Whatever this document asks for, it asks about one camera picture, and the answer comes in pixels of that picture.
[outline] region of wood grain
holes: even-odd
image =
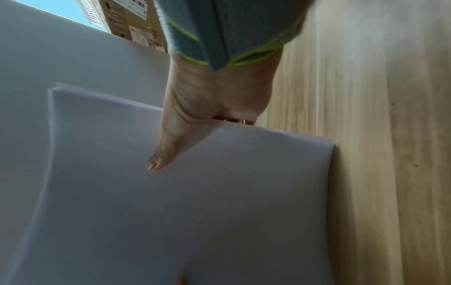
[[[257,124],[333,138],[337,284],[451,284],[451,1],[322,0]]]

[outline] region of white wall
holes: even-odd
[[[161,107],[169,57],[10,0],[0,0],[0,27],[2,272],[47,163],[47,89],[62,82]]]

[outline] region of sleeve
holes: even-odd
[[[212,71],[271,56],[298,35],[313,0],[155,0],[169,48]]]

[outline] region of sky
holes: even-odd
[[[104,31],[102,27],[91,25],[88,22],[75,0],[17,0],[17,2]]]

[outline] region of wooden table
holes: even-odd
[[[451,284],[451,0],[321,0],[257,124],[335,139],[337,284]]]

